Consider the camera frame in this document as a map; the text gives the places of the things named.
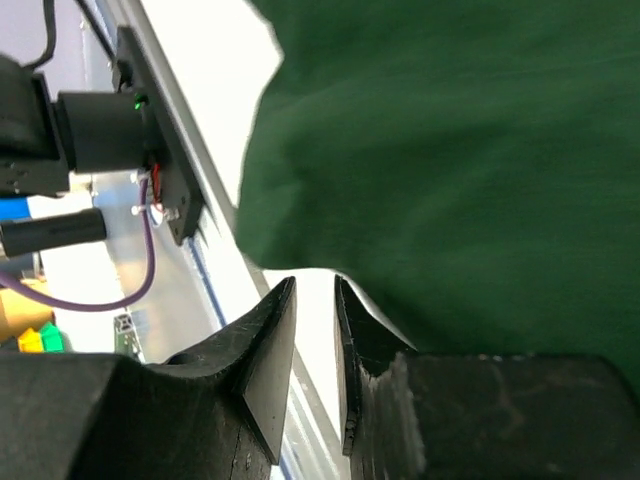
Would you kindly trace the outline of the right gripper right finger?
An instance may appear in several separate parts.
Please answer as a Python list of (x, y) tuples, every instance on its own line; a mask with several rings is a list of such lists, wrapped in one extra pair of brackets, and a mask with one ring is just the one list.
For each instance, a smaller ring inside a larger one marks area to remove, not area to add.
[(343, 455), (355, 479), (635, 479), (639, 402), (587, 355), (420, 353), (336, 277)]

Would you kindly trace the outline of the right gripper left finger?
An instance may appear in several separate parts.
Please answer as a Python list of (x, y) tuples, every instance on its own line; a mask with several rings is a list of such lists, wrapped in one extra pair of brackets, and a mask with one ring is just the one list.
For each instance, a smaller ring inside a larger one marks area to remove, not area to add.
[(5, 479), (266, 479), (279, 462), (293, 278), (162, 364), (1, 354)]

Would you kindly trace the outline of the white and green t shirt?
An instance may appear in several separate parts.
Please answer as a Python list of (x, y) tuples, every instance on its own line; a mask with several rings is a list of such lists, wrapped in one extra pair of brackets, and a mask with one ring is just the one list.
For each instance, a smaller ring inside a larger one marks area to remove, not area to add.
[(345, 274), (420, 350), (639, 382), (635, 1), (258, 1), (283, 60), (235, 240)]

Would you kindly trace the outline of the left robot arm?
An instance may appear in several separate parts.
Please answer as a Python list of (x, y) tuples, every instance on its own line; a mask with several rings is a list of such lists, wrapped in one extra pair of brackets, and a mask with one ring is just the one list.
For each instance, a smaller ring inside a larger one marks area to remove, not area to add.
[(61, 92), (1, 58), (1, 196), (55, 197), (69, 174), (137, 170), (160, 140), (144, 101), (130, 93)]

